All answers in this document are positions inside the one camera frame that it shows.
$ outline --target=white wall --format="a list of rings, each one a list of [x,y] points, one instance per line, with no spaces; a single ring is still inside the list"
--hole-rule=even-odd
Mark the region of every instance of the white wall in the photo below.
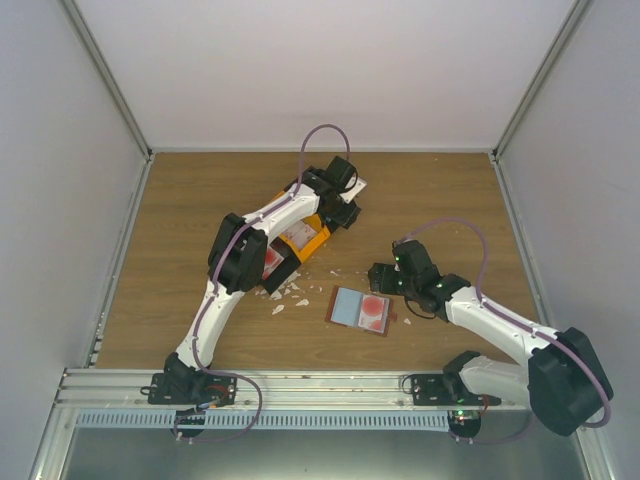
[[[640,2],[596,1],[503,158],[551,312],[612,383],[619,478],[640,470]]]
[[[489,150],[573,2],[78,3],[153,147]]]
[[[0,2],[0,476],[80,366],[142,165],[57,2]]]

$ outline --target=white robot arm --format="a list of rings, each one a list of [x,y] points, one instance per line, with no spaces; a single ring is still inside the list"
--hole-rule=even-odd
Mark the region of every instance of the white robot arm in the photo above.
[[[267,246],[292,225],[314,214],[343,228],[355,222],[360,209],[353,200],[366,182],[358,178],[353,165],[335,157],[326,170],[309,167],[300,180],[260,210],[224,218],[209,254],[209,275],[200,308],[187,336],[167,357],[163,373],[155,374],[151,386],[145,389],[149,403],[206,404],[219,396],[220,388],[228,389],[234,379],[206,375],[201,366],[211,363],[237,303],[260,282]],[[218,406],[224,405],[220,398],[218,401]]]
[[[295,186],[291,186],[285,195],[289,195],[293,192],[294,188]],[[256,217],[261,217],[261,220],[253,225],[253,228],[264,232],[267,237],[267,244],[270,244],[276,237],[278,237],[287,228],[291,227],[294,223],[316,213],[318,211],[320,197],[315,194],[312,188],[307,185],[302,185],[291,201],[280,210],[269,216],[263,216],[263,212],[268,211],[278,201],[280,201],[280,199],[276,199],[260,210],[243,217],[245,222],[250,222]],[[196,344],[198,346],[198,357],[204,365],[209,365],[211,363],[211,360],[213,359],[213,351],[218,339],[220,338],[220,334],[222,333],[222,330],[224,329],[224,326],[226,325],[236,304],[245,295],[245,292],[242,290],[228,293],[226,288],[219,288],[213,303],[209,305],[209,300],[214,295],[213,291],[214,285],[211,278],[209,278],[207,280],[204,299],[202,300],[202,304],[196,314],[197,319],[203,309],[206,308],[206,312],[200,322],[198,338],[196,340]],[[178,358],[183,364],[188,367],[198,369],[192,350],[193,331],[195,326],[196,320],[194,319],[187,336],[178,346],[176,352],[178,353]]]
[[[369,270],[372,291],[402,295],[423,311],[476,333],[516,362],[496,362],[478,352],[464,352],[453,359],[442,375],[452,405],[491,395],[530,408],[547,428],[566,436],[602,408],[603,396],[613,397],[584,333],[575,328],[559,332],[532,322],[479,294],[467,280],[440,275],[416,240],[395,243],[393,255],[395,265],[376,263]],[[601,392],[563,350],[583,363]]]

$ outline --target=red circle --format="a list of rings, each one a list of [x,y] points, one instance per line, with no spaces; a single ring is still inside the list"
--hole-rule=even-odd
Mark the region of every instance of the red circle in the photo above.
[[[381,315],[384,310],[384,300],[376,297],[367,297],[362,302],[362,311],[370,317]]]
[[[267,250],[267,254],[264,257],[264,263],[267,266],[273,265],[276,261],[276,252],[271,249]]]

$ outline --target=metal grate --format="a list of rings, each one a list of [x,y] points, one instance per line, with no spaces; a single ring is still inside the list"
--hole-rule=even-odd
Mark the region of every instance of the metal grate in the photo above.
[[[207,412],[204,425],[180,428],[238,429],[249,424],[251,412],[217,410]],[[171,428],[175,410],[83,410],[76,426],[86,428]],[[263,430],[430,430],[447,431],[446,412],[262,412],[254,426]]]

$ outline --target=wooden table surface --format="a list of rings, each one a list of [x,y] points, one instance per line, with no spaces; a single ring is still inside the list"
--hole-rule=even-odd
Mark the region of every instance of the wooden table surface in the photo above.
[[[326,167],[333,155],[312,153]],[[186,335],[202,300],[207,256],[220,221],[266,204],[296,176],[295,153],[157,155],[136,220],[97,366],[162,368]],[[275,301],[249,292],[233,311],[213,365],[242,369],[440,369],[465,350],[498,360],[504,354],[441,320],[414,317],[400,301],[398,321],[381,337],[324,321],[334,285],[368,291],[366,272],[391,262],[391,242],[439,217],[479,225],[491,256],[484,290],[494,300],[535,318],[500,189],[486,155],[356,153],[369,183],[362,212],[299,270],[301,291]],[[442,224],[418,239],[444,273],[472,282],[479,240],[466,227]],[[296,307],[302,298],[308,306]],[[272,315],[276,305],[284,310]]]

